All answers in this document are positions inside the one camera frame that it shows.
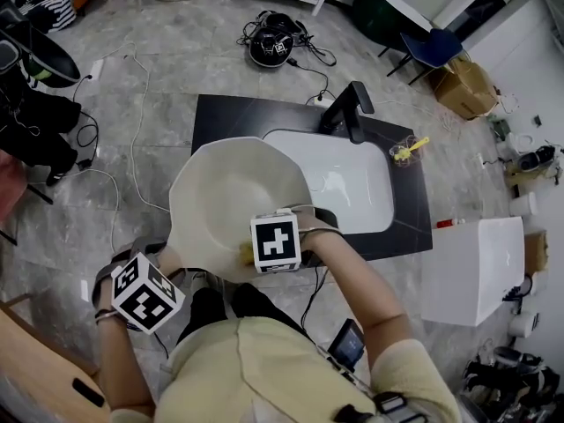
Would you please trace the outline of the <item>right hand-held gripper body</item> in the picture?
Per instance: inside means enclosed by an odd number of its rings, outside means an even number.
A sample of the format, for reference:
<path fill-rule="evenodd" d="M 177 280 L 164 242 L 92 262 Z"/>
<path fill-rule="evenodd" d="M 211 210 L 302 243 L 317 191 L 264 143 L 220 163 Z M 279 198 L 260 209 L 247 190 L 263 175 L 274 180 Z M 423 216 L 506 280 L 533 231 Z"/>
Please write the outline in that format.
<path fill-rule="evenodd" d="M 297 271 L 301 268 L 301 240 L 313 232 L 334 232 L 328 223 L 300 228 L 298 215 L 309 214 L 316 219 L 312 204 L 297 204 L 271 214 L 255 216 L 250 221 L 252 254 L 258 274 Z"/>

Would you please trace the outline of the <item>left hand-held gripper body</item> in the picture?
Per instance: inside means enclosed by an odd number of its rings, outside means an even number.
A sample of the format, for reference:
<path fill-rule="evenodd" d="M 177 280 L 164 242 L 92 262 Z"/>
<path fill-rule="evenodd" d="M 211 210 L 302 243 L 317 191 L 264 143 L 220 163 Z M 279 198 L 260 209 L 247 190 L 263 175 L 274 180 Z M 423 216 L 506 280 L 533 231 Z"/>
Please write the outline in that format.
<path fill-rule="evenodd" d="M 97 274 L 95 322 L 115 318 L 153 334 L 182 308 L 185 294 L 160 270 L 162 247 L 126 247 Z"/>

